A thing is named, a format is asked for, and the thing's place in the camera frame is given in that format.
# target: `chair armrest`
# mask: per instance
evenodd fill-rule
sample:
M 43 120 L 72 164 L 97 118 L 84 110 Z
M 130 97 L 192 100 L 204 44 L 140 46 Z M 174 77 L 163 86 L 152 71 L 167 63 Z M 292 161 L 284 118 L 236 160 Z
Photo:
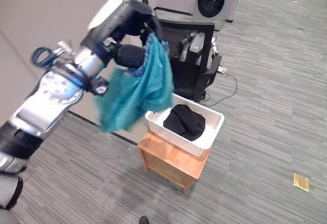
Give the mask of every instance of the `chair armrest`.
M 218 67 L 221 62 L 221 58 L 222 58 L 222 56 L 216 55 L 211 62 L 210 69 L 206 73 L 200 74 L 200 75 L 208 75 L 209 76 L 209 78 L 208 78 L 209 80 L 206 83 L 206 87 L 209 87 L 214 82 Z
M 212 74 L 216 73 L 217 70 L 218 70 L 218 67 L 219 67 L 219 65 L 220 65 L 221 58 L 222 58 L 222 56 L 220 56 L 220 55 L 216 55 L 216 56 L 213 58 L 212 62 L 211 62 L 210 69 L 209 69 L 206 73 L 204 73 L 204 74 L 212 75 Z
M 219 55 L 215 56 L 212 60 L 210 69 L 207 70 L 206 73 L 199 74 L 194 93 L 194 100 L 196 102 L 200 101 L 205 89 L 214 82 L 221 58 L 222 57 Z

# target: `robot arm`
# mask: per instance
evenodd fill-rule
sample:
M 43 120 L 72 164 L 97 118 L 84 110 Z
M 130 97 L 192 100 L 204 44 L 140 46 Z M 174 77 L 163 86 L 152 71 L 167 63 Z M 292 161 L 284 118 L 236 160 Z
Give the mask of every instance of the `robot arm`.
M 147 5 L 136 0 L 109 0 L 90 23 L 76 54 L 64 42 L 58 43 L 59 48 L 54 51 L 34 51 L 33 63 L 46 72 L 0 129 L 0 208 L 14 205 L 22 189 L 22 180 L 16 174 L 26 168 L 31 155 L 60 124 L 68 109 L 82 99 L 85 91 L 105 94 L 108 82 L 98 74 L 108 62 L 114 59 L 130 68 L 143 64 L 142 48 L 120 43 L 126 34 L 145 39 L 149 31 L 163 39 L 158 20 Z M 44 52 L 49 55 L 39 61 Z M 65 60 L 59 58 L 62 54 L 66 55 Z

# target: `shoe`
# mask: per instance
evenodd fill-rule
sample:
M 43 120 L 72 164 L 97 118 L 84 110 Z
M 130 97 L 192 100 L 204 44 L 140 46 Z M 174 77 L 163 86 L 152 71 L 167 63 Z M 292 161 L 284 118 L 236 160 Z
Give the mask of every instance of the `shoe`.
M 148 218 L 146 218 L 145 216 L 142 216 L 142 217 L 139 219 L 138 224 L 150 224 L 150 223 L 149 223 Z

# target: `white laundry basket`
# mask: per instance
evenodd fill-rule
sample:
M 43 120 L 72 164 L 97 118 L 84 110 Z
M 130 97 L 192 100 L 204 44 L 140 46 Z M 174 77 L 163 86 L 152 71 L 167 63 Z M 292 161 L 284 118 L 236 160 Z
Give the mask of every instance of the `white laundry basket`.
M 148 121 L 149 129 L 154 134 L 157 134 L 161 138 L 175 144 L 183 150 L 195 156 L 202 156 L 206 150 L 211 148 L 225 117 L 221 113 L 174 94 L 174 106 L 177 104 L 187 105 L 192 111 L 204 116 L 205 130 L 199 138 L 194 141 L 189 141 L 164 128 L 164 120 L 170 114 L 172 107 L 160 113 L 148 111 L 145 114 L 145 117 Z

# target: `gray carpet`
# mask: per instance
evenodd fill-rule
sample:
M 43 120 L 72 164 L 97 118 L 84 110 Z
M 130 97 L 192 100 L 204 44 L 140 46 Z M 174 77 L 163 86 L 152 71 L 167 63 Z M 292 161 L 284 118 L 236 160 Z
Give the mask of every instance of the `gray carpet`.
M 241 0 L 218 33 L 239 90 L 213 107 L 225 122 L 189 193 L 144 172 L 135 146 L 69 116 L 33 155 L 13 213 L 29 224 L 326 224 L 327 0 L 293 1 Z M 206 104 L 234 88 L 217 78 Z

